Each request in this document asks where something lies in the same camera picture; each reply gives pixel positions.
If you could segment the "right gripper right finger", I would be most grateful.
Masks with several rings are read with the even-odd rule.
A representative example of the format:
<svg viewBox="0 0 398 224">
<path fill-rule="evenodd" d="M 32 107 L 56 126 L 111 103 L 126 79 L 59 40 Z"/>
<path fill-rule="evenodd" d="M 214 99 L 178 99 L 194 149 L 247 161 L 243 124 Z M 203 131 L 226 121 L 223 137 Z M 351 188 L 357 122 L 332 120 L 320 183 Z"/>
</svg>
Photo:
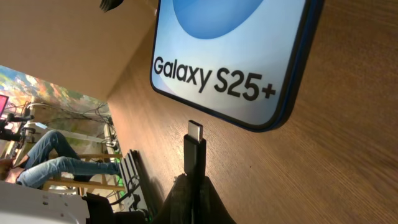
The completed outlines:
<svg viewBox="0 0 398 224">
<path fill-rule="evenodd" d="M 200 186 L 199 221 L 202 224 L 236 224 L 209 177 Z"/>
</svg>

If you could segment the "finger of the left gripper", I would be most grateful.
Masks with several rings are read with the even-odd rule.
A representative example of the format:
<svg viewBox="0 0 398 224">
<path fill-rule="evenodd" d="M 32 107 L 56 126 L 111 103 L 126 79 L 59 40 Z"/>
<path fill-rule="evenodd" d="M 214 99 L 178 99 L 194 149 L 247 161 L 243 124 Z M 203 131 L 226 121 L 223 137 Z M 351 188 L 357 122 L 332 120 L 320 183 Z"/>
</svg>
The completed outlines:
<svg viewBox="0 0 398 224">
<path fill-rule="evenodd" d="M 103 12 L 108 12 L 119 5 L 121 5 L 124 2 L 124 0 L 101 0 L 101 3 L 99 5 L 99 8 Z"/>
</svg>

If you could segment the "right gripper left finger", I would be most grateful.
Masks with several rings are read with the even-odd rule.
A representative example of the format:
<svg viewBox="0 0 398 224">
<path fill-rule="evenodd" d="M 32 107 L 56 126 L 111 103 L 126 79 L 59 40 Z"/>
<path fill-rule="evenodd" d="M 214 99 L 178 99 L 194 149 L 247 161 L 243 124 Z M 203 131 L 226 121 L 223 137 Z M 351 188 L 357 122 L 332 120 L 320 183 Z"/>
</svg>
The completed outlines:
<svg viewBox="0 0 398 224">
<path fill-rule="evenodd" d="M 192 200 L 190 180 L 185 174 L 181 174 L 175 179 L 173 187 L 152 223 L 191 224 Z"/>
</svg>

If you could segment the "blue Galaxy smartphone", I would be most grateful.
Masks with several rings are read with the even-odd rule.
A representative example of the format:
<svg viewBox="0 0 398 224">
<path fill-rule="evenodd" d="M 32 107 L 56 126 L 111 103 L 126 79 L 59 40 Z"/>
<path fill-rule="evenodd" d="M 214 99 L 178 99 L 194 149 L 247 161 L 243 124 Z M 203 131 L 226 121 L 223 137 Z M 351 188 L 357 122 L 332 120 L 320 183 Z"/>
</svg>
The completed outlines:
<svg viewBox="0 0 398 224">
<path fill-rule="evenodd" d="M 150 84 L 253 132 L 289 119 L 323 0 L 160 0 Z"/>
</svg>

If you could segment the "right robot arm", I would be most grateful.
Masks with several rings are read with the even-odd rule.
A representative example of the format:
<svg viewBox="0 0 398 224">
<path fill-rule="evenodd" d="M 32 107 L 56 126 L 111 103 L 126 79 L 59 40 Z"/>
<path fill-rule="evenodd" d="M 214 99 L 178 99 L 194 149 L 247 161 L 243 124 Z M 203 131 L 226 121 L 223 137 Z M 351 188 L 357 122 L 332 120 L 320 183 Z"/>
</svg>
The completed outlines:
<svg viewBox="0 0 398 224">
<path fill-rule="evenodd" d="M 1 184 L 1 223 L 147 223 L 143 212 L 114 212 L 107 198 L 60 195 L 24 186 Z M 178 176 L 153 223 L 234 223 L 205 177 L 199 188 Z"/>
</svg>

